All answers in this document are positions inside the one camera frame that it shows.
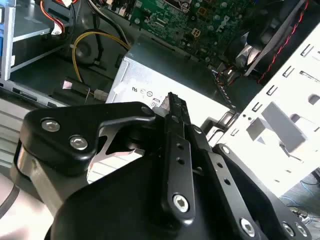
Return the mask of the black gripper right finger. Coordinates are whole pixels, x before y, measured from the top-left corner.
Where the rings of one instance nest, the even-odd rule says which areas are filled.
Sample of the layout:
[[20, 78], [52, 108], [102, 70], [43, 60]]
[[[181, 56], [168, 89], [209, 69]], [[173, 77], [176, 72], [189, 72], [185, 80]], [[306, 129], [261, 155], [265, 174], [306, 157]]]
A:
[[309, 240], [302, 221], [224, 144], [211, 147], [191, 124], [187, 104], [174, 99], [178, 131], [187, 142], [189, 205], [217, 240]]

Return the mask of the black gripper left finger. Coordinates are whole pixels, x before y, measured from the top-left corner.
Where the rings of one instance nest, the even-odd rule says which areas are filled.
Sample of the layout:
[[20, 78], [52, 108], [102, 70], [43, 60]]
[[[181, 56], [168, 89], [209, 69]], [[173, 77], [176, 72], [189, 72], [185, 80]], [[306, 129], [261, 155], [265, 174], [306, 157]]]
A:
[[173, 198], [174, 216], [184, 225], [193, 222], [191, 190], [177, 183], [177, 176], [192, 183], [185, 164], [188, 144], [179, 132], [175, 97], [167, 96], [168, 113], [160, 116], [141, 102], [44, 108], [28, 113], [19, 137], [18, 169], [30, 179], [41, 199], [56, 216], [67, 199], [91, 185], [89, 168], [109, 152], [165, 142], [165, 192]]

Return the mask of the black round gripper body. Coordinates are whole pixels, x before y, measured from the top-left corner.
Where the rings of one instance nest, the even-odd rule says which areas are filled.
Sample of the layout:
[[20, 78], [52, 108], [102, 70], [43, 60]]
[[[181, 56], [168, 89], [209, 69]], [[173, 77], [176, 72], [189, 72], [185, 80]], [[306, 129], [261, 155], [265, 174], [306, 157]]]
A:
[[52, 240], [231, 240], [238, 231], [231, 224], [225, 199], [216, 186], [205, 152], [192, 145], [195, 217], [178, 221], [178, 209], [165, 192], [164, 141], [146, 147], [146, 156], [72, 194], [57, 212], [50, 230]]

